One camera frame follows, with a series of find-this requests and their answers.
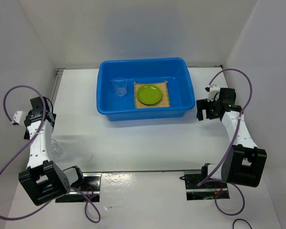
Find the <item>bamboo placemat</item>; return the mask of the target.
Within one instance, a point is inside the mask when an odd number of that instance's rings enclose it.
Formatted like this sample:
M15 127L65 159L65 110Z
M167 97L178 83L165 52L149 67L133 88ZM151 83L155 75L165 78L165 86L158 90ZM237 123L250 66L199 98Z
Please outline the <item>bamboo placemat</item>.
M154 105L145 105L138 100L136 93L138 92L138 89L141 86L146 85L146 84L153 84L153 85L158 86L161 89L163 96L158 103L156 103ZM159 82L159 83L136 83L136 82L134 82L133 85L134 85L134 106L135 106L135 108L136 109L143 109L143 108L170 107L171 104L170 104L170 98L169 98L167 84L168 84L167 81Z

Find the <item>green plastic plate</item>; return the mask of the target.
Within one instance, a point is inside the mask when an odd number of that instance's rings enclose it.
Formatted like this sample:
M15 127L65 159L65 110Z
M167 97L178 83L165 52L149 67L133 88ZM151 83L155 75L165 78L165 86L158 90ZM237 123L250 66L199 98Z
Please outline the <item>green plastic plate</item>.
M161 100L163 93L158 86L146 84L138 89L136 96L141 103L145 105L154 105Z

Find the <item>clear plastic cup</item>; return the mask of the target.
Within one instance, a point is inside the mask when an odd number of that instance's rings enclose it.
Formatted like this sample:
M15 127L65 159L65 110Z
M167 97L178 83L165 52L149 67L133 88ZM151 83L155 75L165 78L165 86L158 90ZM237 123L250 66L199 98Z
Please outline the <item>clear plastic cup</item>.
M118 77L113 80L113 86L115 88L115 92L118 96L125 96L127 93L127 80L122 77Z
M52 155L54 159L61 158L63 150L55 139L51 139Z

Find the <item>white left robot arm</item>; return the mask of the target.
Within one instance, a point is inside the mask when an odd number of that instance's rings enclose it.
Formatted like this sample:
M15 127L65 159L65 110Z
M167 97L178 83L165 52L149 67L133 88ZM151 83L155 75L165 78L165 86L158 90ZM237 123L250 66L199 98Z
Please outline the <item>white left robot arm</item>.
M56 114L47 98L30 99L32 109L24 119L24 138L32 140L26 170L19 173L19 182L36 206L84 188L85 178L77 166L62 170L54 162L51 135Z

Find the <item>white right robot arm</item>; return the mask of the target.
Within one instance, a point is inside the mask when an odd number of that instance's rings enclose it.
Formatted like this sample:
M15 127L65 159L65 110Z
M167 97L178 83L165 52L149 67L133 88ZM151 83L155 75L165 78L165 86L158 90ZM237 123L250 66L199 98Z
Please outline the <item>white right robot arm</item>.
M196 102L197 119L219 119L224 125L230 145L218 164L206 163L199 182L211 187L216 180L225 183L257 187L266 163L266 151L253 141L245 124L242 107L235 104L236 92L213 84L206 87L208 97Z

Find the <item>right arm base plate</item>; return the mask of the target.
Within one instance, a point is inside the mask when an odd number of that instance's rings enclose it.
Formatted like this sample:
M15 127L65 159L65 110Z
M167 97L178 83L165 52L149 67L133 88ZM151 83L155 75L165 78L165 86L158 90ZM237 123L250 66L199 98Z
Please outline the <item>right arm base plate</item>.
M198 186L202 180L200 170L184 171L179 179L184 181L187 200L212 200L218 194L218 199L230 198L227 184L211 182Z

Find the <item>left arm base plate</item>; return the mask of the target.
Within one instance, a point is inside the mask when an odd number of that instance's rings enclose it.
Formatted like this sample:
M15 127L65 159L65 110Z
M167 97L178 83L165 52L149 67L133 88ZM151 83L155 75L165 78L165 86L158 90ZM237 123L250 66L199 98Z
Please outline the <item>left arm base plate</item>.
M84 173L84 184L78 189L83 192L92 202L100 202L101 173ZM71 192L63 197L57 198L56 203L79 203L86 199L77 191Z

